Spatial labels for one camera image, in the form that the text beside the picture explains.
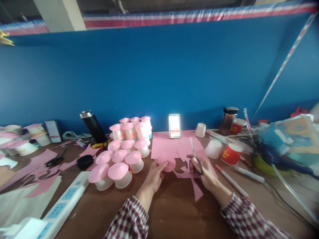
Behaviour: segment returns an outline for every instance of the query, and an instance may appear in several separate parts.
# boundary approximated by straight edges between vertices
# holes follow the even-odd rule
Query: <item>red plaid shirt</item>
[[[248,199],[240,199],[234,193],[221,214],[238,238],[292,238],[279,230],[257,211]],[[115,216],[104,239],[108,238],[146,238],[149,231],[149,216],[136,199],[127,199]]]

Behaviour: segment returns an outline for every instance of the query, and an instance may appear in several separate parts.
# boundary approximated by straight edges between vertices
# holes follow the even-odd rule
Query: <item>white power strip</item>
[[[81,172],[43,218],[48,224],[37,239],[55,238],[89,185],[89,181],[87,180],[89,173],[90,172]]]

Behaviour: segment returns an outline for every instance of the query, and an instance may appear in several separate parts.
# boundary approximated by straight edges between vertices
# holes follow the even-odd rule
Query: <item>blue backdrop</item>
[[[181,113],[183,129],[218,127],[225,106],[252,117],[310,13],[11,37],[0,46],[0,125],[58,120],[88,132],[92,110],[105,132],[149,115],[153,131]],[[318,17],[256,119],[286,118],[318,101]]]

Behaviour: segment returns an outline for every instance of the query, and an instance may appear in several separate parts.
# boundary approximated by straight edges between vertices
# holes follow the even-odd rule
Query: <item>scissors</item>
[[[63,160],[63,155],[68,149],[69,148],[66,148],[60,156],[58,156],[58,157],[56,157],[54,159],[51,159],[49,162],[47,162],[46,167],[48,168],[48,167],[51,167],[51,166],[58,165]]]
[[[191,138],[191,137],[190,137],[190,142],[191,142],[191,144],[192,144],[193,157],[194,157],[194,158],[197,160],[197,162],[199,163],[200,168],[201,168],[201,171],[199,172],[199,171],[197,170],[197,168],[193,165],[192,160],[189,161],[189,165],[188,165],[189,170],[190,170],[190,171],[193,170],[193,172],[194,172],[195,174],[203,175],[203,173],[204,173],[203,166],[202,166],[201,162],[198,160],[198,158],[196,158],[195,149],[194,149],[194,144],[193,144],[193,141],[192,141],[192,138]]]

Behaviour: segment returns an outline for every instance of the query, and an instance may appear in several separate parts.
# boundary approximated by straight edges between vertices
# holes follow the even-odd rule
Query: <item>yellow object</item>
[[[0,30],[0,43],[4,45],[13,45],[13,41],[6,39],[5,37],[8,37],[10,34],[5,34],[3,31]]]
[[[103,145],[103,147],[106,147],[106,143],[100,143],[100,144],[94,144],[94,145],[92,145],[91,148],[101,148],[102,145]]]
[[[267,164],[267,163],[263,160],[263,158],[262,158],[260,155],[257,156],[257,157],[254,159],[254,162],[255,162],[256,167],[257,167],[260,171],[262,171],[262,172],[264,172],[264,173],[266,173],[266,174],[268,174],[268,175],[270,175],[270,176],[277,177],[277,174],[276,174],[275,171],[273,170],[272,166],[270,166],[269,164]],[[289,176],[289,175],[292,173],[292,170],[291,170],[291,169],[289,169],[289,170],[287,170],[287,171],[281,171],[281,170],[279,170],[279,172],[280,172],[280,174],[281,174],[283,177],[287,177],[287,176]]]

